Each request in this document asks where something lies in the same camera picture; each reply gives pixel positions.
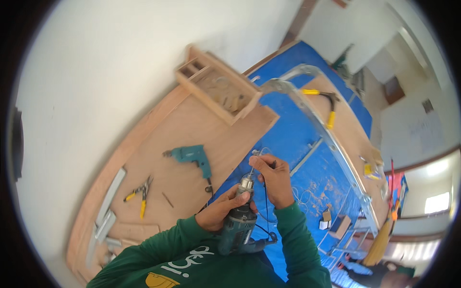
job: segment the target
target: hand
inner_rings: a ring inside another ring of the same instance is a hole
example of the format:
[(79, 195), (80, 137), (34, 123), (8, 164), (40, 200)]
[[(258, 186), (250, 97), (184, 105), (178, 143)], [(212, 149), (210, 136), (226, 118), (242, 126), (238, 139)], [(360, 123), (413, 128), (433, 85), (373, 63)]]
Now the hand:
[[(275, 169), (267, 164), (272, 165), (274, 161)], [(274, 204), (276, 209), (283, 209), (295, 202), (290, 182), (290, 167), (288, 163), (270, 154), (261, 156), (251, 156), (248, 162), (261, 174), (258, 176), (259, 182), (266, 182), (267, 197)]]
[[(242, 195), (235, 197), (237, 193), (238, 184), (232, 186), (231, 189), (227, 190), (224, 194), (219, 196), (213, 203), (207, 208), (200, 211), (196, 216), (195, 220), (200, 227), (206, 231), (219, 231), (222, 229), (224, 224), (224, 218), (229, 214), (231, 209), (242, 206), (250, 199), (250, 193), (245, 191)], [(256, 204), (251, 201), (251, 210), (256, 214)]]

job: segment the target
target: metal rail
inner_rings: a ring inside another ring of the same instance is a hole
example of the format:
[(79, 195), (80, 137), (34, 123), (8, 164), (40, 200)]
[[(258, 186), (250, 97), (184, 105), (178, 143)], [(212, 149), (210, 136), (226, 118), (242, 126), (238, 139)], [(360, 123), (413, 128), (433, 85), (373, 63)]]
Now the metal rail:
[(271, 92), (279, 92), (287, 94), (291, 100), (298, 106), (298, 108), (307, 116), (312, 122), (314, 128), (323, 138), (323, 141), (328, 145), (333, 156), (338, 161), (341, 169), (343, 170), (347, 180), (352, 186), (355, 195), (359, 198), (363, 212), (370, 224), (370, 231), (374, 236), (378, 234), (378, 219), (372, 208), (372, 199), (366, 193), (363, 183), (360, 178), (355, 177), (354, 168), (352, 163), (349, 162), (345, 157), (343, 151), (336, 140), (332, 137), (331, 132), (325, 127), (323, 120), (320, 116), (315, 113), (309, 102), (305, 99), (304, 95), (301, 94), (298, 88), (296, 88), (289, 80), (299, 75), (318, 76), (322, 75), (323, 72), (315, 66), (300, 64), (287, 73), (283, 74), (280, 78), (273, 78), (260, 86), (263, 95)]

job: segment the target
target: electric drill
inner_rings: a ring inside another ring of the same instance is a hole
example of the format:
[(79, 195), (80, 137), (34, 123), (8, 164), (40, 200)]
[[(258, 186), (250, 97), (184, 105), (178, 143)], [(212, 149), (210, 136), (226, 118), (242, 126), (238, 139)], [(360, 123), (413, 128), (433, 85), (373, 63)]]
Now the electric drill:
[(203, 145), (195, 145), (188, 147), (178, 147), (173, 150), (163, 152), (164, 157), (174, 157), (178, 162), (195, 162), (203, 172), (203, 179), (208, 180), (208, 186), (205, 191), (211, 193), (213, 198), (213, 187), (211, 186), (211, 168), (208, 162)]
[(277, 235), (274, 232), (267, 232), (270, 240), (269, 237), (257, 241), (250, 238), (257, 219), (256, 214), (250, 208), (254, 194), (253, 184), (250, 172), (250, 175), (243, 178), (238, 186), (236, 197), (248, 191), (250, 199), (244, 205), (230, 210), (224, 219), (223, 232), (218, 244), (218, 252), (221, 255), (254, 253), (263, 250), (269, 244), (277, 243)]

